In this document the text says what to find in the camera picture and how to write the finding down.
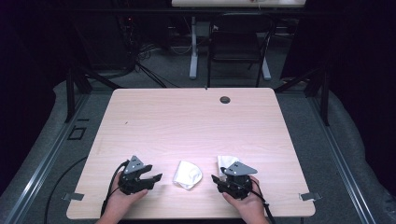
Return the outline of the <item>white sock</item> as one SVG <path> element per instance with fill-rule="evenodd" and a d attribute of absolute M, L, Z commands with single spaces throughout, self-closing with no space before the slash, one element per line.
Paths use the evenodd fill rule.
<path fill-rule="evenodd" d="M 188 161 L 180 161 L 173 182 L 180 185 L 183 189 L 192 189 L 201 181 L 203 173 L 201 169 Z"/>
<path fill-rule="evenodd" d="M 228 168 L 234 162 L 239 161 L 239 159 L 235 156 L 217 156 L 218 160 L 218 169 L 219 169 L 219 177 L 225 177 L 225 174 L 221 171 L 221 168 Z"/>

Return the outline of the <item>person's left hand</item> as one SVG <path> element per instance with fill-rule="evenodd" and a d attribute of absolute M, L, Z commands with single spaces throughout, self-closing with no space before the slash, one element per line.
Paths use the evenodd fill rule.
<path fill-rule="evenodd" d="M 97 221 L 97 224 L 118 224 L 130 211 L 133 204 L 143 199 L 149 193 L 147 189 L 142 189 L 137 193 L 126 195 L 118 189 L 119 179 L 120 173 L 115 177 L 105 212 Z"/>

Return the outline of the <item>person's right hand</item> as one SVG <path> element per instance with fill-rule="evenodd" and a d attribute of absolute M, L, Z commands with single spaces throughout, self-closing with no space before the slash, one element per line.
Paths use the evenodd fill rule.
<path fill-rule="evenodd" d="M 269 224 L 264 214 L 262 200 L 257 195 L 250 193 L 243 200 L 236 200 L 226 192 L 223 192 L 222 196 L 238 211 L 240 217 L 247 224 Z"/>

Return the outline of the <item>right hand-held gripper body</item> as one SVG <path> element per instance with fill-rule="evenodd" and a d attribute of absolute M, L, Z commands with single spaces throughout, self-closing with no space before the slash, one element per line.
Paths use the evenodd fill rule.
<path fill-rule="evenodd" d="M 218 191 L 226 192 L 234 199 L 243 200 L 252 191 L 252 181 L 249 176 L 257 173 L 256 169 L 236 161 L 227 168 L 226 178 L 221 180 L 226 183 L 226 187 L 218 187 Z"/>

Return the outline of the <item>black metal stand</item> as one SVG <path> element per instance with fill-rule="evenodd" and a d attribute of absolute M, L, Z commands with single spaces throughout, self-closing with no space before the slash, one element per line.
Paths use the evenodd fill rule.
<path fill-rule="evenodd" d="M 76 113 L 75 104 L 75 88 L 82 94 L 90 94 L 92 85 L 88 78 L 93 78 L 112 90 L 120 89 L 120 85 L 100 76 L 98 73 L 84 67 L 72 66 L 66 75 L 66 100 L 67 100 L 67 116 L 65 122 L 69 122 Z"/>
<path fill-rule="evenodd" d="M 301 81 L 307 80 L 307 85 L 304 89 L 306 97 L 315 97 L 320 93 L 319 101 L 319 115 L 326 126 L 329 126 L 328 109 L 329 109 L 329 95 L 330 95 L 330 74 L 325 66 L 314 68 L 311 71 L 292 78 L 285 84 L 275 88 L 276 93 L 288 90 L 289 88 L 297 85 Z"/>

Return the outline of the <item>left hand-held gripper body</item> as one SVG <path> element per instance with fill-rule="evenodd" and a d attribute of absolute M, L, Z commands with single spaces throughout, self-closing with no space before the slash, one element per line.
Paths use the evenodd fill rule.
<path fill-rule="evenodd" d="M 125 169 L 121 172 L 119 178 L 119 189 L 126 195 L 136 193 L 142 189 L 153 189 L 153 187 L 145 187 L 143 184 L 144 179 L 137 179 L 137 171 L 146 166 L 136 155 L 127 161 Z"/>

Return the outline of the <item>aluminium floor rail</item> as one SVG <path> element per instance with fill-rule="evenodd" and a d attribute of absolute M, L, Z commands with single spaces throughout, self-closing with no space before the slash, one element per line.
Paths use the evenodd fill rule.
<path fill-rule="evenodd" d="M 338 171 L 338 174 L 342 178 L 349 198 L 352 201 L 358 217 L 361 220 L 361 224 L 377 224 L 366 200 L 361 193 L 361 188 L 359 187 L 355 177 L 351 173 L 347 161 L 345 160 L 344 155 L 341 151 L 341 148 L 339 147 L 333 135 L 332 128 L 330 126 L 327 126 L 321 118 L 321 115 L 318 111 L 319 105 L 317 100 L 315 98 L 307 98 L 307 102 L 309 103 L 311 110 L 314 113 L 320 129 L 323 131 L 327 139 L 327 142 L 330 146 L 332 160 Z"/>
<path fill-rule="evenodd" d="M 71 132 L 76 116 L 89 97 L 88 94 L 78 97 L 73 105 L 75 112 L 68 122 L 63 118 L 67 113 L 66 99 L 61 94 L 56 98 L 43 130 L 0 197 L 0 224 L 19 224 L 24 219 L 55 163 L 66 136 Z"/>

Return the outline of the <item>black folding chair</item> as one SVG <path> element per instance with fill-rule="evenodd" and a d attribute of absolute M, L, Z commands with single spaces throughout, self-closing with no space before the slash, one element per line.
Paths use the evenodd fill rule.
<path fill-rule="evenodd" d="M 259 12 L 223 13 L 209 23 L 206 86 L 211 86 L 212 63 L 248 63 L 259 66 L 255 86 L 263 75 L 262 66 L 275 20 Z"/>

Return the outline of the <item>white desk with legs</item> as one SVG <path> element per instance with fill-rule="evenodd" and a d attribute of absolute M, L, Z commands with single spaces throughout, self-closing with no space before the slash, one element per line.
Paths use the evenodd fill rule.
<path fill-rule="evenodd" d="M 277 8 L 277 7 L 304 7 L 306 0 L 172 0 L 173 7 L 209 7 L 209 8 L 227 8 L 227 7 L 245 7 L 245 8 Z M 196 19 L 191 17 L 191 68 L 190 78 L 197 78 L 198 66 L 198 49 L 196 35 Z M 268 70 L 268 64 L 264 60 L 262 66 L 264 79 L 270 80 L 271 76 Z"/>

